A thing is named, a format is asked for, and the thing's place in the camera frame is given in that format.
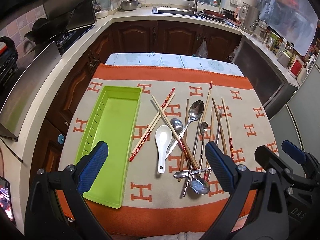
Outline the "brown bamboo chopstick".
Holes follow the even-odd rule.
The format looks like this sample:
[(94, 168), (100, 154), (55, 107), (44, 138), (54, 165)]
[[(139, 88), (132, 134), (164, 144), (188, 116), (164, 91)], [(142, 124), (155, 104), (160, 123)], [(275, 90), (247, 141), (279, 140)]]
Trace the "brown bamboo chopstick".
[(222, 151), (224, 155), (227, 155), (227, 146), (226, 146), (226, 140), (225, 140), (225, 135), (223, 132), (223, 127), (222, 127), (222, 115), (224, 114), (223, 107), (219, 108), (214, 100), (212, 98), (213, 106), (214, 106), (214, 111), (216, 114), (217, 118), (217, 130), (216, 130), (216, 137), (215, 137), (215, 143), (218, 146), (219, 142), (222, 143)]

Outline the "red-banded bamboo chopstick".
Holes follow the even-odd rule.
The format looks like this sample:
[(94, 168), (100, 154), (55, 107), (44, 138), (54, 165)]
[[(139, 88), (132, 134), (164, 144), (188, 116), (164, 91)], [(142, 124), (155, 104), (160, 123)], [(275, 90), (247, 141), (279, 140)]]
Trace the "red-banded bamboo chopstick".
[(221, 102), (222, 102), (223, 111), (225, 113), (225, 118), (226, 118), (226, 126), (227, 126), (228, 140), (229, 140), (230, 156), (231, 156), (231, 159), (233, 159), (233, 139), (232, 139), (231, 127), (230, 127), (230, 123), (229, 123), (229, 119), (228, 119), (228, 112), (227, 112), (225, 100), (224, 100), (223, 97), (221, 98)]

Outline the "small steel teaspoon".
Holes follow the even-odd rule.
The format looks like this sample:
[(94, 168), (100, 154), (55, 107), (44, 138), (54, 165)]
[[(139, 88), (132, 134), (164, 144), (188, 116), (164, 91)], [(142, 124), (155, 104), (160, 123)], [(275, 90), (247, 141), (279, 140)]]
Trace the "small steel teaspoon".
[(204, 136), (205, 136), (205, 133), (207, 132), (207, 129), (208, 129), (208, 124), (205, 121), (202, 122), (200, 126), (200, 134), (201, 134), (202, 141), (201, 141), (201, 151), (200, 151), (200, 159), (199, 159), (199, 169), (201, 169), (203, 166)]

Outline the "large steel tablespoon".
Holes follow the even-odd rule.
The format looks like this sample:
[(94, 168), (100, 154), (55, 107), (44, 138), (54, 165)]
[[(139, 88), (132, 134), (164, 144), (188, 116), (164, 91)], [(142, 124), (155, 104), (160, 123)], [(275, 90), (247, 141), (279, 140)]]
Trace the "large steel tablespoon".
[[(188, 112), (188, 122), (186, 125), (183, 126), (183, 129), (180, 135), (184, 136), (184, 133), (187, 130), (188, 126), (192, 122), (197, 121), (198, 118), (202, 115), (203, 109), (204, 109), (204, 102), (202, 100), (197, 100), (190, 106), (189, 112)], [(167, 158), (170, 155), (170, 153), (174, 150), (176, 145), (177, 145), (176, 140), (169, 144), (165, 158)]]

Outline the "steel spoon textured handle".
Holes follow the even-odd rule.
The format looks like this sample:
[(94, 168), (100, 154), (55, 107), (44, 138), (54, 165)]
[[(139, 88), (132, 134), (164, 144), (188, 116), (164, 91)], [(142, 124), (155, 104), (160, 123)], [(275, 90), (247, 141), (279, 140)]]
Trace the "steel spoon textured handle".
[(198, 165), (195, 157), (193, 156), (192, 152), (190, 151), (190, 148), (187, 145), (184, 137), (182, 135), (180, 135), (180, 133), (182, 132), (182, 129), (183, 129), (182, 122), (177, 118), (172, 118), (170, 120), (170, 123), (171, 123), (173, 129), (175, 130), (174, 134), (176, 135), (175, 139), (176, 139), (177, 143), (181, 147), (182, 151), (187, 155), (187, 158), (193, 164), (193, 167), (198, 168), (199, 165)]

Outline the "white ceramic soup spoon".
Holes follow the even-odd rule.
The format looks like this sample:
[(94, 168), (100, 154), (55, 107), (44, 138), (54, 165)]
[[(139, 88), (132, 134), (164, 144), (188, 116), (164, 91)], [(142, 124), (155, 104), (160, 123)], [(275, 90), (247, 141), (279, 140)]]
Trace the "white ceramic soup spoon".
[(155, 142), (158, 150), (158, 167), (159, 174), (165, 172), (165, 161), (168, 146), (172, 139), (172, 131), (167, 125), (162, 125), (157, 128), (155, 133)]

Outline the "steel soup spoon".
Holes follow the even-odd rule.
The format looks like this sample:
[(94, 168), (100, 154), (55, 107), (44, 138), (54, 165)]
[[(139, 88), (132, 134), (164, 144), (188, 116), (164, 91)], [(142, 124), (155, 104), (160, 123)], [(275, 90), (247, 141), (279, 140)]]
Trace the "steel soup spoon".
[(198, 174), (191, 175), (190, 187), (196, 194), (205, 195), (210, 191), (210, 185), (208, 184), (208, 182)]

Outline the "dark wooden chopstick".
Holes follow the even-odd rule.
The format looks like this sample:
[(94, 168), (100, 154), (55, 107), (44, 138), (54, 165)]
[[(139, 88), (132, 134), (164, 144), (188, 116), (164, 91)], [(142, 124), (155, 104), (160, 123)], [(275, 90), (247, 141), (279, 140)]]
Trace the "dark wooden chopstick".
[[(188, 112), (189, 112), (189, 98), (187, 98), (187, 102), (186, 102), (186, 111), (185, 111), (185, 125), (187, 124), (188, 122)], [(187, 131), (185, 131), (184, 133), (184, 139), (186, 140), (186, 136), (187, 136)], [(184, 167), (184, 159), (185, 159), (185, 153), (183, 150), (181, 150), (181, 159), (180, 159), (180, 166), (179, 166), (179, 170), (178, 171), (181, 171), (183, 170), (183, 167)]]

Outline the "dishwasher appliance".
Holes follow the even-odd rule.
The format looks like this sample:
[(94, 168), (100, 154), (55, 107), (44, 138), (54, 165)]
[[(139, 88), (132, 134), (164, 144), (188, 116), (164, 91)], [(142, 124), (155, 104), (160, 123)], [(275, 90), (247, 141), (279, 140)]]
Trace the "dishwasher appliance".
[(299, 88), (297, 81), (272, 52), (266, 51), (260, 42), (248, 35), (242, 36), (233, 63), (249, 79), (269, 119)]

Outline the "orange H-pattern cloth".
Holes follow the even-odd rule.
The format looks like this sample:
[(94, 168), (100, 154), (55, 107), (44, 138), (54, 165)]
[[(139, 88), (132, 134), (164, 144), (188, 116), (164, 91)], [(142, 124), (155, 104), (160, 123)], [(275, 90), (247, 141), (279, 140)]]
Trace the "orange H-pattern cloth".
[(214, 98), (217, 106), (222, 108), (221, 98), (225, 100), (233, 139), (233, 161), (251, 171), (262, 171), (254, 158), (257, 147), (265, 145), (272, 152), (278, 149), (265, 110), (247, 78), (184, 68), (105, 64), (97, 68), (73, 116), (59, 169), (76, 164), (82, 135), (103, 87), (138, 87), (142, 90), (121, 207), (114, 209), (84, 197), (109, 234), (151, 237), (205, 232), (216, 220), (228, 200), (228, 193), (211, 175), (208, 194), (200, 195), (189, 190), (185, 197), (181, 197), (184, 182), (174, 178), (180, 166), (179, 147), (175, 147), (166, 160), (163, 174), (157, 171), (158, 150), (154, 134), (149, 136), (135, 157), (131, 155), (158, 113), (152, 95), (160, 105), (174, 91), (175, 96), (165, 114), (169, 120), (184, 120), (187, 98), (189, 104), (197, 100), (205, 102), (211, 81), (213, 86), (208, 106), (213, 107)]

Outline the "green plastic utensil tray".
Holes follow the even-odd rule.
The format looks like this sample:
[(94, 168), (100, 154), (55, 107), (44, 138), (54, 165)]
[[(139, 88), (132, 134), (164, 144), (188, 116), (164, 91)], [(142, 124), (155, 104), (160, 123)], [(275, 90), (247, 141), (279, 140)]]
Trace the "green plastic utensil tray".
[(108, 157), (91, 189), (83, 196), (114, 209), (123, 202), (131, 141), (142, 90), (138, 87), (103, 87), (89, 116), (75, 162), (103, 141)]

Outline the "electric kettle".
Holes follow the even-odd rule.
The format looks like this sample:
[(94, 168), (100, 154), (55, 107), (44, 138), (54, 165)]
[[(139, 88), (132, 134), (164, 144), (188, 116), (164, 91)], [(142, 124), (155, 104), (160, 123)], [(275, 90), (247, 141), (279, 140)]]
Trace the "electric kettle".
[(253, 33), (255, 28), (254, 22), (259, 18), (259, 15), (259, 9), (247, 3), (242, 3), (234, 12), (236, 22), (238, 22), (240, 28), (247, 33)]

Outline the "steel pot on counter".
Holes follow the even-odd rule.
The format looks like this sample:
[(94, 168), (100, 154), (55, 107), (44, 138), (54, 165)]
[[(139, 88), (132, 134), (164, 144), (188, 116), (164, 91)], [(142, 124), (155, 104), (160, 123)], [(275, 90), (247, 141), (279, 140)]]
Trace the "steel pot on counter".
[(120, 8), (123, 11), (132, 11), (141, 7), (142, 7), (142, 4), (140, 3), (139, 0), (127, 0), (127, 1), (122, 1), (120, 3)]

